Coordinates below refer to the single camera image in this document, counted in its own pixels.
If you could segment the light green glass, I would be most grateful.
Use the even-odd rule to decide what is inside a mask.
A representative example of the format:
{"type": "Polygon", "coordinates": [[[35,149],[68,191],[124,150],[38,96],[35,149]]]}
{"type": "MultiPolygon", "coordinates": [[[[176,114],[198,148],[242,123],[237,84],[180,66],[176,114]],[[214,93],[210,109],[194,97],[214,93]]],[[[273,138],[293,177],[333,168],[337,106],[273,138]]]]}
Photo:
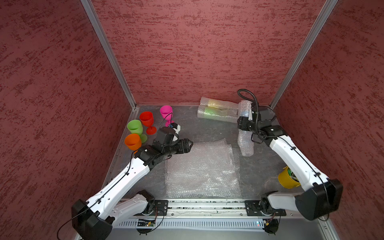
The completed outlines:
{"type": "Polygon", "coordinates": [[[238,110],[220,110],[206,106],[199,106],[197,111],[197,117],[201,119],[236,124],[238,121],[238,110]]]}

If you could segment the orange glass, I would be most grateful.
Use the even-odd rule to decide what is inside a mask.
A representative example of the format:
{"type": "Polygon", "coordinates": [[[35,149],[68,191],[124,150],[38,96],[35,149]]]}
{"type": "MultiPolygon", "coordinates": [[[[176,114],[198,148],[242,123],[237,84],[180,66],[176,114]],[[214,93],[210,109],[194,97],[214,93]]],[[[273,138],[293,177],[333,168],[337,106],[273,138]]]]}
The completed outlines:
{"type": "Polygon", "coordinates": [[[138,134],[130,134],[124,140],[125,145],[134,153],[142,147],[142,141],[138,134]]]}

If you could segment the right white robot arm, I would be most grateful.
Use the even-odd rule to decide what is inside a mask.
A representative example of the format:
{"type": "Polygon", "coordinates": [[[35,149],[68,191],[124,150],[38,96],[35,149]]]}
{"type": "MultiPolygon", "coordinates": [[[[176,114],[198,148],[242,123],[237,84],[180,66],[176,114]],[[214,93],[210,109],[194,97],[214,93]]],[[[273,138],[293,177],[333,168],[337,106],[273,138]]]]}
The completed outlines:
{"type": "Polygon", "coordinates": [[[315,220],[338,210],[343,185],[320,171],[294,144],[286,131],[273,120],[263,120],[259,106],[249,101],[239,104],[238,129],[258,137],[285,162],[287,179],[303,189],[303,193],[269,192],[259,202],[265,216],[277,210],[300,213],[307,220],[315,220]]]}

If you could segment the pink glass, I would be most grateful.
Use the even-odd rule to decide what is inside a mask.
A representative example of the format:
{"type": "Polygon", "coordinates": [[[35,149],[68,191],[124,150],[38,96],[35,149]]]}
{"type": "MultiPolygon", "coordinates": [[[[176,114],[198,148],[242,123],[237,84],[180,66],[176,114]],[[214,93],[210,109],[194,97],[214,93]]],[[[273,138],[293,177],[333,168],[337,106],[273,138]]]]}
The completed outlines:
{"type": "Polygon", "coordinates": [[[164,125],[165,127],[168,127],[171,123],[173,123],[172,118],[173,118],[173,108],[171,106],[162,106],[160,108],[160,113],[162,115],[162,122],[161,126],[164,125]]]}

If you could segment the red wine glass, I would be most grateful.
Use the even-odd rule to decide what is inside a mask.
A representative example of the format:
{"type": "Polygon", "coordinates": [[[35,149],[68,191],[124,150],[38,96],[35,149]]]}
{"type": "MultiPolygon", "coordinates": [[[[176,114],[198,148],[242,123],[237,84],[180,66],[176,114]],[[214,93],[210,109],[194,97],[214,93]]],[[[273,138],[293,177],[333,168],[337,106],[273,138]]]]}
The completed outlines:
{"type": "Polygon", "coordinates": [[[139,116],[142,124],[147,127],[147,135],[154,135],[157,132],[156,127],[154,126],[154,116],[152,112],[143,112],[139,116]]]}

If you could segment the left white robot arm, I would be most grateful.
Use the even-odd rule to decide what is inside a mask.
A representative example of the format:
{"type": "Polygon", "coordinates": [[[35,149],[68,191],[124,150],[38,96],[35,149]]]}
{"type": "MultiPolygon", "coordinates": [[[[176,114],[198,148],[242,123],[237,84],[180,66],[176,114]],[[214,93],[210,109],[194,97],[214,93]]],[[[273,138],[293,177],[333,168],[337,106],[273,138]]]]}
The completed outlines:
{"type": "Polygon", "coordinates": [[[156,165],[174,155],[191,151],[193,142],[180,139],[181,126],[171,123],[158,130],[151,145],[134,147],[128,165],[103,189],[87,201],[78,200],[72,206],[72,227],[83,240],[105,240],[112,229],[135,215],[157,215],[155,198],[139,191],[121,202],[126,193],[156,165]]]}

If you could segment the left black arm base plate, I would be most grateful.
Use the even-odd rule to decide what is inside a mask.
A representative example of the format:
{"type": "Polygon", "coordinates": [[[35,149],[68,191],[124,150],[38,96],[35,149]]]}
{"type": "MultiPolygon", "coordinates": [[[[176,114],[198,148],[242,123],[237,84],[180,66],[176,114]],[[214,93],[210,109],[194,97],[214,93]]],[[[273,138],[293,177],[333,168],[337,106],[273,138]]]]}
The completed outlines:
{"type": "Polygon", "coordinates": [[[150,200],[148,201],[145,214],[147,216],[166,216],[168,212],[168,200],[150,200]]]}

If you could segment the blue glass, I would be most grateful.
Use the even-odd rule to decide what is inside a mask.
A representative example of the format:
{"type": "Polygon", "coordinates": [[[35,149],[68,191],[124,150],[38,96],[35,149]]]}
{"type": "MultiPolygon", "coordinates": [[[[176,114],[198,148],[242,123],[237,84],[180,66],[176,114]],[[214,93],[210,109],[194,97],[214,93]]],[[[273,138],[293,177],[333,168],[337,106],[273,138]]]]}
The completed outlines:
{"type": "Polygon", "coordinates": [[[238,110],[238,145],[240,147],[242,156],[250,157],[254,154],[254,142],[252,141],[252,131],[249,130],[249,116],[251,111],[252,102],[243,100],[239,103],[238,110]]]}

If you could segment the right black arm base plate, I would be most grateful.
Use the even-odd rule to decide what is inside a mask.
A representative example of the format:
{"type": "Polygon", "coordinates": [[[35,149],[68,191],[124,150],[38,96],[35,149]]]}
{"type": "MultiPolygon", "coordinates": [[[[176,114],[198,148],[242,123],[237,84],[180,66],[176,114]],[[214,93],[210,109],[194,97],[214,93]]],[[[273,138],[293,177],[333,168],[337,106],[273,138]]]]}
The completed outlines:
{"type": "Polygon", "coordinates": [[[262,204],[260,204],[260,200],[247,200],[245,201],[245,210],[248,217],[263,217],[263,218],[272,218],[273,216],[282,216],[285,217],[287,215],[285,210],[262,210],[262,204]]]}

